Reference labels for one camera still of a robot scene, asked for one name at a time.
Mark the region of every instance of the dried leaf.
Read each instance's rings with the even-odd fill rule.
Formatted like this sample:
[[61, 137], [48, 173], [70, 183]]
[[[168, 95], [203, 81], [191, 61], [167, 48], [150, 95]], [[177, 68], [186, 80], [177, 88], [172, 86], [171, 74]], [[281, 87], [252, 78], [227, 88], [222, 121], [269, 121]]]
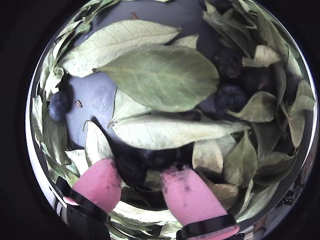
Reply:
[[246, 188], [255, 175], [257, 164], [256, 150], [245, 132], [241, 141], [224, 159], [224, 179], [227, 183]]
[[261, 68], [269, 67], [271, 64], [279, 61], [281, 61], [281, 59], [276, 51], [266, 45], [258, 45], [255, 49], [254, 58], [243, 57], [242, 65], [244, 67]]
[[117, 89], [114, 97], [113, 115], [109, 124], [129, 117], [139, 116], [151, 112], [151, 108], [143, 106], [120, 89]]
[[183, 47], [188, 47], [191, 49], [197, 49], [198, 38], [199, 38], [199, 34], [181, 37], [181, 38], [175, 40], [171, 45], [172, 46], [183, 46]]
[[260, 162], [262, 158], [270, 154], [275, 148], [281, 136], [281, 129], [276, 120], [252, 123], [252, 127], [258, 141], [257, 157], [258, 162]]
[[274, 119], [277, 109], [277, 98], [265, 91], [254, 94], [240, 112], [226, 112], [241, 120], [251, 123], [265, 123]]
[[65, 151], [65, 153], [71, 162], [75, 164], [80, 175], [84, 174], [85, 171], [89, 169], [84, 149]]
[[252, 196], [250, 203], [247, 207], [247, 210], [239, 217], [237, 217], [237, 222], [244, 221], [246, 219], [254, 217], [258, 214], [262, 209], [264, 209], [273, 195], [275, 194], [279, 183], [271, 185], [266, 190], [259, 193], [251, 193]]
[[155, 115], [142, 115], [114, 123], [115, 134], [130, 146], [162, 150], [178, 148], [188, 143], [219, 139], [248, 127], [241, 122], [196, 122]]
[[104, 158], [114, 159], [108, 140], [100, 128], [92, 121], [86, 121], [85, 125], [87, 125], [87, 132], [84, 150], [88, 166], [91, 167]]
[[193, 169], [199, 168], [202, 172], [221, 174], [224, 158], [236, 144], [236, 140], [231, 135], [196, 141], [192, 154]]
[[192, 109], [217, 90], [216, 67], [183, 46], [134, 49], [98, 68], [137, 103], [164, 112]]
[[143, 20], [115, 22], [70, 50], [60, 65], [72, 76], [85, 77], [93, 73], [92, 69], [104, 66], [130, 50], [165, 44], [180, 31], [180, 28]]
[[215, 197], [219, 200], [225, 210], [228, 210], [235, 205], [239, 194], [237, 186], [232, 184], [214, 184], [212, 181], [206, 178], [202, 172], [197, 171], [197, 173], [207, 187], [212, 191]]
[[43, 98], [45, 98], [46, 101], [49, 102], [52, 96], [59, 91], [57, 85], [61, 82], [63, 76], [64, 70], [61, 67], [56, 67], [51, 70], [44, 86], [45, 95]]

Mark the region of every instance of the leaf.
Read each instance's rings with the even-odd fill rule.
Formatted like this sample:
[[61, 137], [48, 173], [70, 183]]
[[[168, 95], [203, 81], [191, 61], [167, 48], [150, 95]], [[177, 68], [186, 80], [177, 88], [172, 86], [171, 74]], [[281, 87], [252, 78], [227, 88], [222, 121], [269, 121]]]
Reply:
[[129, 117], [139, 116], [151, 112], [151, 108], [143, 106], [120, 89], [117, 89], [114, 97], [113, 115], [109, 124]]
[[231, 135], [218, 139], [196, 141], [192, 154], [193, 169], [199, 168], [202, 172], [221, 174], [224, 158], [236, 144], [236, 140]]
[[92, 34], [85, 42], [70, 50], [60, 65], [72, 76], [85, 77], [92, 69], [102, 67], [130, 50], [165, 44], [181, 31], [159, 23], [123, 20]]
[[278, 53], [266, 45], [256, 46], [254, 58], [242, 58], [244, 67], [269, 67], [271, 64], [281, 61]]
[[274, 119], [277, 98], [265, 91], [255, 93], [240, 112], [227, 110], [226, 113], [251, 123], [265, 123]]
[[303, 111], [313, 111], [315, 103], [310, 85], [306, 80], [301, 80], [294, 103], [291, 106], [285, 106], [283, 102], [280, 104], [280, 108], [288, 120], [292, 143], [295, 148], [300, 145], [304, 135], [305, 116]]
[[274, 75], [275, 75], [275, 86], [277, 92], [277, 108], [280, 106], [280, 103], [283, 100], [286, 85], [287, 85], [287, 77], [284, 67], [281, 62], [277, 62], [273, 65]]
[[67, 125], [64, 119], [54, 121], [47, 113], [43, 121], [43, 142], [49, 155], [59, 165], [65, 166], [69, 161], [65, 149], [67, 147]]
[[162, 227], [160, 237], [175, 239], [177, 231], [181, 229], [182, 225], [179, 222], [168, 222]]
[[75, 164], [76, 168], [79, 171], [79, 174], [82, 175], [89, 169], [86, 153], [84, 149], [73, 150], [73, 151], [65, 151], [68, 158], [72, 163]]
[[56, 67], [52, 69], [44, 86], [45, 98], [48, 102], [51, 100], [52, 96], [59, 91], [57, 85], [61, 82], [64, 76], [64, 70], [61, 67]]
[[225, 210], [230, 209], [238, 200], [239, 190], [232, 184], [214, 184], [201, 171], [196, 171], [207, 187], [219, 200]]
[[92, 121], [86, 121], [84, 125], [87, 125], [84, 150], [88, 166], [91, 167], [101, 159], [114, 159], [108, 140], [100, 128]]
[[191, 49], [197, 49], [197, 41], [199, 38], [199, 34], [194, 34], [191, 36], [181, 37], [175, 40], [171, 46], [183, 46]]
[[245, 132], [237, 146], [223, 162], [223, 174], [227, 183], [246, 188], [257, 170], [257, 153]]
[[161, 187], [161, 172], [148, 170], [146, 172], [146, 178], [143, 183], [143, 186], [149, 188], [152, 191], [162, 191]]
[[237, 222], [244, 221], [246, 219], [254, 217], [256, 214], [258, 214], [262, 209], [264, 209], [273, 195], [275, 194], [278, 183], [271, 185], [266, 190], [259, 192], [259, 193], [251, 193], [252, 196], [250, 203], [247, 207], [247, 210], [239, 216], [236, 220]]
[[270, 154], [275, 148], [281, 136], [281, 129], [276, 120], [252, 123], [252, 127], [258, 141], [257, 157], [258, 162], [260, 162], [263, 157]]
[[117, 214], [128, 223], [150, 226], [160, 222], [178, 222], [169, 210], [151, 211], [131, 206], [120, 201], [112, 213]]
[[196, 122], [154, 115], [120, 120], [112, 127], [125, 143], [149, 150], [179, 148], [195, 141], [219, 139], [247, 128], [241, 122]]
[[31, 122], [34, 131], [35, 139], [43, 142], [43, 123], [42, 123], [42, 114], [43, 114], [43, 104], [41, 96], [38, 95], [32, 99], [32, 115]]
[[137, 103], [164, 112], [192, 109], [217, 90], [216, 67], [183, 46], [134, 49], [98, 68]]

